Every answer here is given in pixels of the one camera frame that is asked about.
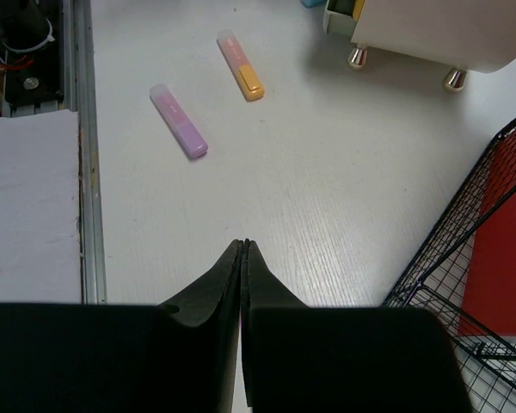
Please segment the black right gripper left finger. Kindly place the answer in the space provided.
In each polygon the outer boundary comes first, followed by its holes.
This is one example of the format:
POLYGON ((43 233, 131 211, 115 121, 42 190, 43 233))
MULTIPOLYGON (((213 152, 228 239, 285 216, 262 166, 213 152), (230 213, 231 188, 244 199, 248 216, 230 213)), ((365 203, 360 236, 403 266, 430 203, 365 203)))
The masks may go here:
POLYGON ((228 412, 243 243, 159 305, 0 303, 0 412, 228 412))

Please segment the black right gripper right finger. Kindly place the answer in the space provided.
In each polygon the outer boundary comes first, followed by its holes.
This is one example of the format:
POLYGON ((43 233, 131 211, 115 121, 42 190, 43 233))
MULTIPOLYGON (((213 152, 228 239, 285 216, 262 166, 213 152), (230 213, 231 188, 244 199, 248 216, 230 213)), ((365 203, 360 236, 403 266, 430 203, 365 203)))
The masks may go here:
POLYGON ((310 307, 253 241, 241 267, 243 378, 254 412, 469 412, 450 337, 414 307, 310 307))

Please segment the red file folder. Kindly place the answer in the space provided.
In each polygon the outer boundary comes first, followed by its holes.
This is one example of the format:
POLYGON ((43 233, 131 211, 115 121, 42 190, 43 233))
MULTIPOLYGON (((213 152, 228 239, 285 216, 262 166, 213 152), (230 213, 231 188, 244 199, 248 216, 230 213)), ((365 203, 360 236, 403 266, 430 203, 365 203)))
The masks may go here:
POLYGON ((516 342, 516 131, 494 151, 476 230, 462 310, 498 336, 516 342))

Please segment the purple tube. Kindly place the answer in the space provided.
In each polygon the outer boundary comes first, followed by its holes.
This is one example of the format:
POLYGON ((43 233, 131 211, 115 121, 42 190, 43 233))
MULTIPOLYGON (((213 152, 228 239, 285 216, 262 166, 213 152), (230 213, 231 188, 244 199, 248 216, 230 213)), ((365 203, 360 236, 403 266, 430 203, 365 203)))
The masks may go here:
POLYGON ((190 160, 205 156, 208 144, 164 84, 150 89, 150 99, 190 160))

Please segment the orange capped pink tube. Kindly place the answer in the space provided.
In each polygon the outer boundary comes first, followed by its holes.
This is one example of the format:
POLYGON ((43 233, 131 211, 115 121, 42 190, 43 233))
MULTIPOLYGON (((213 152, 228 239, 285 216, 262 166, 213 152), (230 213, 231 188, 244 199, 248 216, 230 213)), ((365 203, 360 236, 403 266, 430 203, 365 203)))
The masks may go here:
POLYGON ((248 102, 261 99, 265 89, 234 33, 231 30, 219 32, 217 44, 244 98, 248 102))

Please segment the pale green bottom tray drawer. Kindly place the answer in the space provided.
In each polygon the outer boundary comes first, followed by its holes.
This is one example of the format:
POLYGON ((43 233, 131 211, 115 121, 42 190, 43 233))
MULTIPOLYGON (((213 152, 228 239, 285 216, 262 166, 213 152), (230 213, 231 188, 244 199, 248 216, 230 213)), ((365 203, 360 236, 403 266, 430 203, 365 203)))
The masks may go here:
POLYGON ((357 21, 353 19, 354 0, 327 0, 322 19, 326 34, 353 36, 357 21))

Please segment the blue tube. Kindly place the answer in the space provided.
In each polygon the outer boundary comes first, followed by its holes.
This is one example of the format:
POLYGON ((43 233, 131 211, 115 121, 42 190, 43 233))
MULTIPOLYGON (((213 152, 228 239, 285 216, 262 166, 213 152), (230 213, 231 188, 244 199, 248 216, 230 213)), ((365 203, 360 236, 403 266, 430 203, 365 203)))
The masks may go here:
POLYGON ((301 4, 306 8, 313 8, 325 3, 325 0, 300 0, 301 4))

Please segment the yellow bottom drawer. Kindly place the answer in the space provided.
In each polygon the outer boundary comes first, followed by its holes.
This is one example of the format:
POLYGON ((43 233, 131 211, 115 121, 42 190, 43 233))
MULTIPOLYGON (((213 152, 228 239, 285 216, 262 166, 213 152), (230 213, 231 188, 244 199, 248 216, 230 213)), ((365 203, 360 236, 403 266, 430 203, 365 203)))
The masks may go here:
POLYGON ((355 0, 354 1, 352 17, 355 21, 357 21, 360 18, 364 4, 365 4, 365 0, 355 0))

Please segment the cream semicircular drawer box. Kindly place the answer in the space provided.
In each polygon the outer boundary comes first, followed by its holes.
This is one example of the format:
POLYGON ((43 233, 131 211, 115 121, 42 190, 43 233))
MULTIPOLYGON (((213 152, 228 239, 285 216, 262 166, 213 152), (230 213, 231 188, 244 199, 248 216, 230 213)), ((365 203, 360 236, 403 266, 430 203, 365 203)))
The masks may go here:
POLYGON ((460 91, 468 72, 496 72, 516 59, 516 0, 365 0, 348 39, 355 70, 377 48, 450 66, 444 87, 460 91))

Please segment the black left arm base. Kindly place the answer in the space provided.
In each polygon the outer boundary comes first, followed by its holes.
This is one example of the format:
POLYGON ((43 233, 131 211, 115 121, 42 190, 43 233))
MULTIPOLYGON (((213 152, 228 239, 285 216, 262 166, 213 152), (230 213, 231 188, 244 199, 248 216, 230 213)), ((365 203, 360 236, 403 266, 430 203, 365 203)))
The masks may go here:
POLYGON ((63 100, 62 3, 0 1, 0 69, 12 108, 63 100))

